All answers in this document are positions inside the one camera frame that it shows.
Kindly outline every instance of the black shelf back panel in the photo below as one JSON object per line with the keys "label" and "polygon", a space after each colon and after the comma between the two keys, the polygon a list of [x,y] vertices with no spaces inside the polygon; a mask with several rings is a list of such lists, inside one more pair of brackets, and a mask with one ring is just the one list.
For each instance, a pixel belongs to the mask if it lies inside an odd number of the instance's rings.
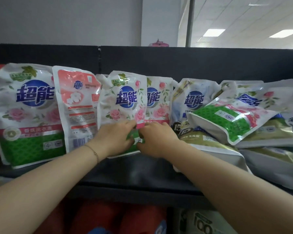
{"label": "black shelf back panel", "polygon": [[293,78],[293,50],[101,46],[101,73],[113,70],[148,76],[214,80]]}
{"label": "black shelf back panel", "polygon": [[0,44],[0,64],[33,63],[99,73],[98,46]]}

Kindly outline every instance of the person's left hand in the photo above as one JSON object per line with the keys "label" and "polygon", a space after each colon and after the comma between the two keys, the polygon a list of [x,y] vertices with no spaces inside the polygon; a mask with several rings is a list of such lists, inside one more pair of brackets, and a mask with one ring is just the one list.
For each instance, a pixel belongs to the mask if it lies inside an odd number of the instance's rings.
{"label": "person's left hand", "polygon": [[133,145],[135,140],[133,138],[127,139],[127,136],[136,125],[135,120],[103,125],[87,145],[98,154],[100,160],[118,155]]}

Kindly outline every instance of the forearm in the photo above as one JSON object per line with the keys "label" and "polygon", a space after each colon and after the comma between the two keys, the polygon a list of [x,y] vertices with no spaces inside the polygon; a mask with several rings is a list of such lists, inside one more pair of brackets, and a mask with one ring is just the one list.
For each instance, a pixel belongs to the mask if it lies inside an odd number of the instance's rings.
{"label": "forearm", "polygon": [[96,164],[93,152],[82,146],[1,186],[0,234],[34,232]]}
{"label": "forearm", "polygon": [[165,154],[238,233],[293,233],[293,196],[182,141]]}

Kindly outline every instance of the hand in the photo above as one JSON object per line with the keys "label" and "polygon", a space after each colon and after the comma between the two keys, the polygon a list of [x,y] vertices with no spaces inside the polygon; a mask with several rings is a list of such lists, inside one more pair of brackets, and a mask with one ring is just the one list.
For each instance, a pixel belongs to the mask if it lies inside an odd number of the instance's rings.
{"label": "hand", "polygon": [[135,120],[103,125],[87,145],[98,154],[100,161],[106,157],[118,155],[133,145],[135,140],[127,139],[127,136],[136,125]]}
{"label": "hand", "polygon": [[137,143],[138,149],[152,157],[163,157],[165,148],[180,142],[166,122],[162,125],[158,122],[147,122],[144,127],[139,129],[139,134],[140,137],[144,138],[145,143]]}

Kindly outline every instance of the metal pole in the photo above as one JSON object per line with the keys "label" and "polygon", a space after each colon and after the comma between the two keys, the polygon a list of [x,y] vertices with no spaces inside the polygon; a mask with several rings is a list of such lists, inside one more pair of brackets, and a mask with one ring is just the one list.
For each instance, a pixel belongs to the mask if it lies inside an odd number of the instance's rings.
{"label": "metal pole", "polygon": [[192,26],[193,26],[193,17],[194,17],[194,4],[195,4],[195,0],[190,0],[187,36],[186,36],[186,47],[191,47]]}

